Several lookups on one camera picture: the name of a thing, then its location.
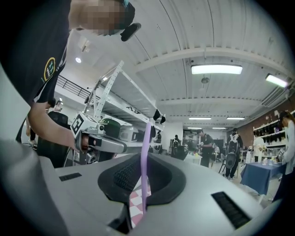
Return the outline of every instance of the backpack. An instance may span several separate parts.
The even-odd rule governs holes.
[[[239,135],[238,134],[235,134],[234,136],[233,135],[230,135],[230,141],[229,141],[229,146],[228,146],[228,153],[235,153],[237,154],[239,149],[240,149],[240,145],[239,145],[239,142],[238,142],[238,137]]]

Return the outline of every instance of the smoke detector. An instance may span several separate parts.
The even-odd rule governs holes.
[[[205,83],[209,83],[209,78],[208,77],[204,77],[204,78],[202,78],[202,80],[201,80],[201,82],[203,83],[203,84],[205,84]]]

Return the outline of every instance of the table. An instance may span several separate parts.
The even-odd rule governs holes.
[[[278,174],[285,173],[285,170],[286,165],[282,165],[282,163],[273,165],[262,165],[258,162],[248,163],[241,172],[241,184],[257,191],[260,195],[260,203],[263,195],[267,194],[270,179]]]
[[[184,161],[200,165],[201,164],[201,159],[202,159],[202,157],[200,155],[194,156],[192,154],[188,154],[186,156],[186,158],[184,159]]]

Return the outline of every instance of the railing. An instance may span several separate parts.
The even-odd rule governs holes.
[[[81,88],[80,86],[67,80],[65,77],[63,77],[61,75],[58,77],[56,85],[62,87],[63,89],[66,89],[66,90],[72,92],[73,94],[75,94],[79,97],[82,97],[84,99],[86,99],[88,96],[90,96],[89,91],[87,91],[84,88]]]

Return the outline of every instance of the blue tablecloth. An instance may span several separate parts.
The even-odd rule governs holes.
[[[256,190],[258,194],[267,194],[269,181],[277,174],[285,173],[286,165],[281,163],[273,165],[262,165],[254,162],[246,164],[241,172],[241,184]]]

